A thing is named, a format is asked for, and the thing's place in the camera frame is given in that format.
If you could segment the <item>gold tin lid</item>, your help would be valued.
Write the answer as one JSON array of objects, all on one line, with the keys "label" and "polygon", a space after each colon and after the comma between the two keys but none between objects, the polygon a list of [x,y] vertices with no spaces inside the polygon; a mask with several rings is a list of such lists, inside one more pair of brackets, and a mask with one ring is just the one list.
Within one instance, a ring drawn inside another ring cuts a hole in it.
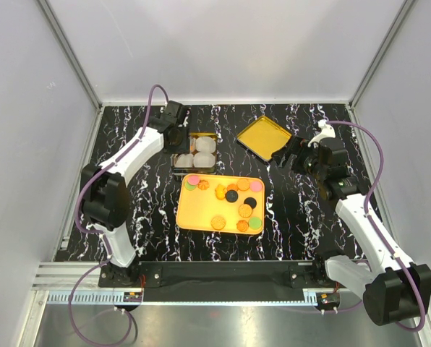
[{"label": "gold tin lid", "polygon": [[283,148],[292,134],[267,116],[254,120],[237,136],[237,140],[258,158],[269,162],[274,152]]}]

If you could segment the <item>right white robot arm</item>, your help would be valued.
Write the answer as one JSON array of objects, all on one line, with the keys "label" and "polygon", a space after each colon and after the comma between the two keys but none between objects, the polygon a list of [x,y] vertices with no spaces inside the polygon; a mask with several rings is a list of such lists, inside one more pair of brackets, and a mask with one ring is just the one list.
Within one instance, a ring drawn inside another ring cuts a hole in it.
[{"label": "right white robot arm", "polygon": [[324,251],[313,262],[312,277],[319,286],[337,282],[358,296],[368,317],[378,326],[419,318],[426,322],[431,296],[431,269],[416,264],[388,233],[370,207],[370,193],[347,167],[342,141],[325,138],[308,142],[292,137],[272,159],[280,167],[292,161],[297,174],[313,177],[320,195],[334,208],[364,252],[367,266],[338,250]]}]

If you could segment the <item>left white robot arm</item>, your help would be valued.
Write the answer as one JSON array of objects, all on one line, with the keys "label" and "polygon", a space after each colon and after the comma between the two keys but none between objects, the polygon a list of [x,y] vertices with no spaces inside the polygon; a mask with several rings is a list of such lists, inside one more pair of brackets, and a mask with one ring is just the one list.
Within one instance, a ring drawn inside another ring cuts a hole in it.
[{"label": "left white robot arm", "polygon": [[115,278],[124,286],[133,286],[140,279],[139,267],[132,264],[136,251],[127,231],[128,185],[155,154],[189,152],[189,115],[188,106],[172,100],[158,115],[147,110],[143,126],[130,141],[101,164],[88,164],[81,171],[76,227],[99,236],[106,260],[116,266]]}]

